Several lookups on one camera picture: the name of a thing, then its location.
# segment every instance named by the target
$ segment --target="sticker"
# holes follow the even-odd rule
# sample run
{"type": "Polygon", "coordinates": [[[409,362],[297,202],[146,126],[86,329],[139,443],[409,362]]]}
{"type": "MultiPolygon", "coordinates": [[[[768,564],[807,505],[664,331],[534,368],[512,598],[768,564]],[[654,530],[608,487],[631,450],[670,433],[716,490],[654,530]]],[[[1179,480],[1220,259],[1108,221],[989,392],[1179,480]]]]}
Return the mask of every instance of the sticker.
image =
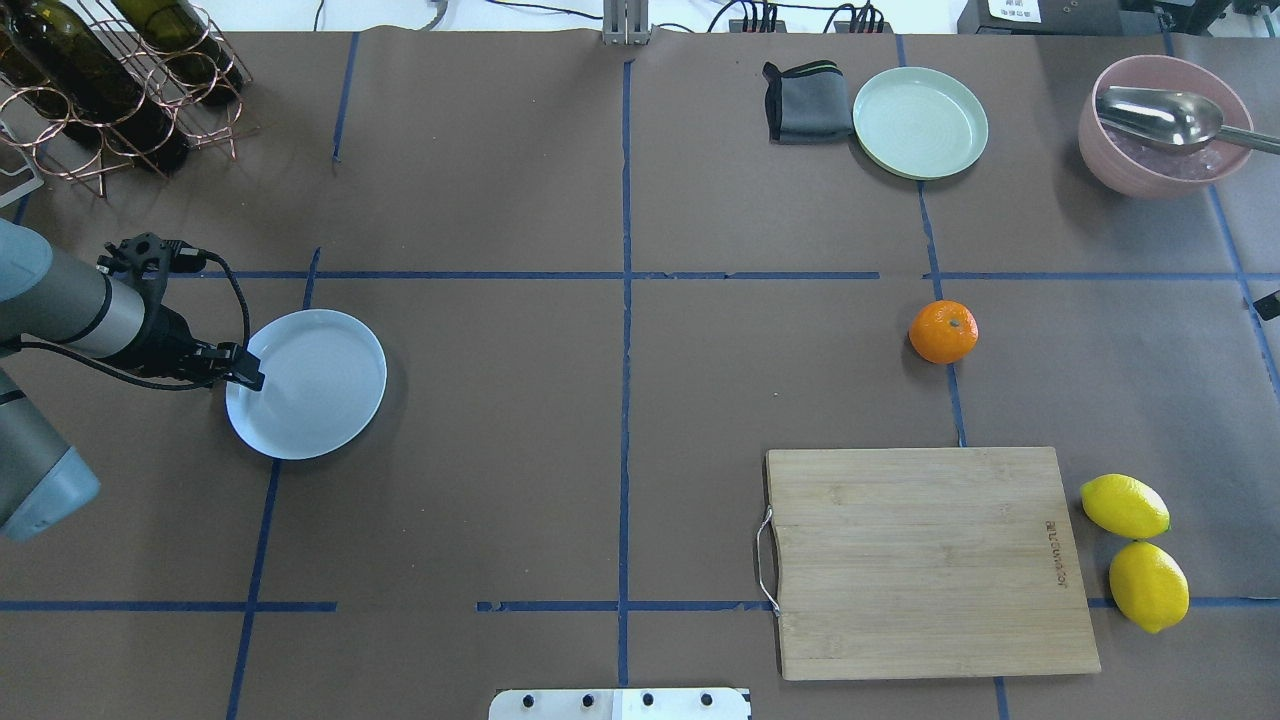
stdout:
{"type": "Polygon", "coordinates": [[[1015,23],[1038,23],[1039,0],[987,0],[991,17],[1015,23]]]}

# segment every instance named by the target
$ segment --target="bowl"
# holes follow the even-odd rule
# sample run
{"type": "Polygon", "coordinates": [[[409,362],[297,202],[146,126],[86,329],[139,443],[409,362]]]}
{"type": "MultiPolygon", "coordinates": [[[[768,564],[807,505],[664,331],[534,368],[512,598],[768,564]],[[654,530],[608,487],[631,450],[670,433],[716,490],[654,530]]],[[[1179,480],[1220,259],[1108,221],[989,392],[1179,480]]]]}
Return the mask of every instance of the bowl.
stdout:
{"type": "Polygon", "coordinates": [[[1222,79],[1204,68],[1167,55],[1134,55],[1102,70],[1080,111],[1080,155],[1102,184],[1130,197],[1165,199],[1189,195],[1239,170],[1247,147],[1217,140],[1192,155],[1147,147],[1119,131],[1103,128],[1094,106],[1114,85],[1198,92],[1222,108],[1228,126],[1253,129],[1249,111],[1222,79]]]}

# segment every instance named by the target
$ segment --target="plate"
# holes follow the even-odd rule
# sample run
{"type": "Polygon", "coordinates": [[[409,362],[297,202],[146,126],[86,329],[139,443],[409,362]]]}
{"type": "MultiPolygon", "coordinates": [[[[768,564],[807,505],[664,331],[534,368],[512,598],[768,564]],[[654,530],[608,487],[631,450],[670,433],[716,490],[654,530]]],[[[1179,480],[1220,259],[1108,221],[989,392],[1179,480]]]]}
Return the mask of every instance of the plate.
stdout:
{"type": "Polygon", "coordinates": [[[280,460],[334,451],[365,429],[387,389],[387,356],[372,331],[337,310],[276,318],[248,341],[261,392],[227,386],[227,415],[250,447],[280,460]]]}
{"type": "Polygon", "coordinates": [[[910,179],[959,173],[987,146],[982,102],[929,68],[893,68],[867,81],[854,99],[854,129],[872,160],[910,179]]]}

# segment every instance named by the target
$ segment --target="light blue plate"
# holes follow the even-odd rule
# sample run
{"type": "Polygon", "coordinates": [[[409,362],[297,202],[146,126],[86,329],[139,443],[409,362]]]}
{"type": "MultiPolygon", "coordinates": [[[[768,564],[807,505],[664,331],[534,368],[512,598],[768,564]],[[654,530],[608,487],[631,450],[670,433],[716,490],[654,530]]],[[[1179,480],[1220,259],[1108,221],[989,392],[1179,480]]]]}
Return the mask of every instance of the light blue plate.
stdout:
{"type": "Polygon", "coordinates": [[[364,323],[337,310],[276,318],[248,341],[262,361],[261,392],[227,384],[227,415],[241,439],[269,457],[305,460],[337,450],[374,418],[387,356],[364,323]]]}

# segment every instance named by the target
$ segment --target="cable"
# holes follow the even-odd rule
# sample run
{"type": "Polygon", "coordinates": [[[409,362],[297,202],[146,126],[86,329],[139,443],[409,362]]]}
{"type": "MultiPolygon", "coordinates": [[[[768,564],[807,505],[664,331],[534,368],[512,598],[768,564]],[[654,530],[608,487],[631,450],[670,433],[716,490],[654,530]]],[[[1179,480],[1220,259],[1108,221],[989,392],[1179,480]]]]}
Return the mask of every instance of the cable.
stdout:
{"type": "Polygon", "coordinates": [[[241,345],[248,347],[248,336],[250,336],[248,302],[244,301],[244,293],[239,288],[239,281],[236,279],[236,273],[232,270],[232,266],[227,264],[227,260],[223,260],[221,255],[209,250],[201,250],[201,252],[205,255],[205,258],[209,258],[214,263],[221,265],[223,272],[227,273],[227,279],[232,283],[232,290],[236,291],[236,301],[239,302],[241,306],[241,320],[242,320],[241,327],[244,332],[244,341],[241,342],[241,345]]]}
{"type": "Polygon", "coordinates": [[[849,10],[849,24],[854,23],[854,19],[858,17],[858,14],[856,14],[858,13],[858,8],[855,8],[850,3],[845,3],[844,5],[836,8],[835,10],[831,12],[831,17],[827,18],[827,24],[823,26],[823,28],[822,28],[823,35],[826,35],[827,31],[831,29],[831,24],[836,22],[836,15],[838,15],[841,10],[849,10]]]}
{"type": "Polygon", "coordinates": [[[95,370],[97,370],[100,373],[106,373],[108,375],[111,375],[113,378],[115,378],[118,380],[124,380],[124,382],[127,382],[127,383],[129,383],[132,386],[145,387],[147,389],[170,389],[170,391],[200,389],[202,387],[209,387],[209,386],[211,386],[211,384],[214,384],[214,383],[216,383],[218,380],[221,379],[221,378],[209,378],[207,380],[200,380],[198,383],[188,383],[188,384],[180,384],[180,386],[179,384],[148,383],[146,380],[140,380],[140,379],[134,378],[133,375],[125,375],[124,373],[116,370],[115,368],[113,368],[110,365],[104,365],[101,363],[90,360],[88,357],[84,357],[82,355],[78,355],[78,354],[70,351],[70,350],[67,350],[65,347],[63,347],[60,345],[50,345],[47,342],[19,342],[15,346],[19,350],[47,350],[50,352],[56,352],[58,355],[61,355],[63,357],[70,357],[72,360],[79,363],[81,365],[86,365],[86,366],[92,368],[92,369],[95,369],[95,370]]]}
{"type": "Polygon", "coordinates": [[[535,10],[550,10],[553,13],[564,13],[566,15],[577,15],[580,18],[586,18],[589,20],[603,20],[602,15],[593,15],[590,13],[582,13],[580,10],[570,10],[568,8],[552,8],[550,5],[534,5],[531,3],[508,3],[508,0],[484,0],[485,3],[492,3],[494,5],[504,5],[507,8],[532,8],[535,10]]]}
{"type": "Polygon", "coordinates": [[[431,18],[431,22],[426,23],[425,27],[420,28],[419,32],[430,32],[435,29],[435,26],[440,24],[440,20],[444,19],[444,13],[448,10],[449,0],[438,0],[435,4],[435,17],[431,18]]]}
{"type": "MultiPolygon", "coordinates": [[[[712,23],[709,26],[707,26],[707,32],[710,32],[710,31],[716,29],[716,23],[719,22],[719,19],[722,17],[724,17],[724,13],[727,13],[730,8],[732,8],[733,5],[737,5],[740,3],[742,5],[750,5],[751,10],[753,12],[755,10],[755,5],[753,3],[749,3],[748,0],[732,0],[732,3],[726,3],[724,5],[721,6],[719,12],[716,13],[716,17],[712,18],[712,23]]],[[[742,8],[742,24],[744,26],[746,24],[746,8],[742,8]]]]}

